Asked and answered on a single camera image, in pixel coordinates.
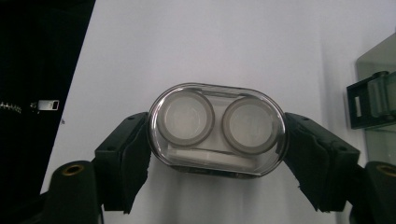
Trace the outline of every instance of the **transparent container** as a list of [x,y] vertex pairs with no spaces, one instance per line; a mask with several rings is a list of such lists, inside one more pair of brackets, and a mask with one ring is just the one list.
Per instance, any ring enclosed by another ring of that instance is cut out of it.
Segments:
[[154,155],[179,171],[253,178],[282,162],[284,120],[261,92],[186,83],[154,102],[148,136]]

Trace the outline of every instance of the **white surface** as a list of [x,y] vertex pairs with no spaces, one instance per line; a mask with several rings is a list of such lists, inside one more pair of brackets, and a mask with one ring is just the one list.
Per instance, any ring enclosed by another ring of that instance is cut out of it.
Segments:
[[[262,91],[364,149],[347,127],[354,62],[395,30],[396,2],[101,1],[78,61],[43,190],[60,165],[91,160],[127,116],[182,82]],[[255,180],[178,173],[152,156],[131,215],[106,223],[342,223],[315,212],[281,164]]]

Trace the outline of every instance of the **round lid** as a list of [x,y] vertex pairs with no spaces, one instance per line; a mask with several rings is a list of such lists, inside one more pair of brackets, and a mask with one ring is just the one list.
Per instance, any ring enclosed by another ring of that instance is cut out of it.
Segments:
[[253,97],[234,101],[222,120],[227,141],[238,151],[252,155],[261,154],[276,144],[280,124],[274,107]]
[[158,113],[158,129],[169,142],[191,146],[210,134],[215,115],[209,101],[195,91],[176,91],[165,97]]

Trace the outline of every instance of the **black fabric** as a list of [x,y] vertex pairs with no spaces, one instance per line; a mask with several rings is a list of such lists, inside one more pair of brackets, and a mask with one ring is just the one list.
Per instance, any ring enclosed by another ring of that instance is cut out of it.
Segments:
[[[0,1],[0,209],[39,195],[94,0]],[[30,105],[59,100],[58,111]]]

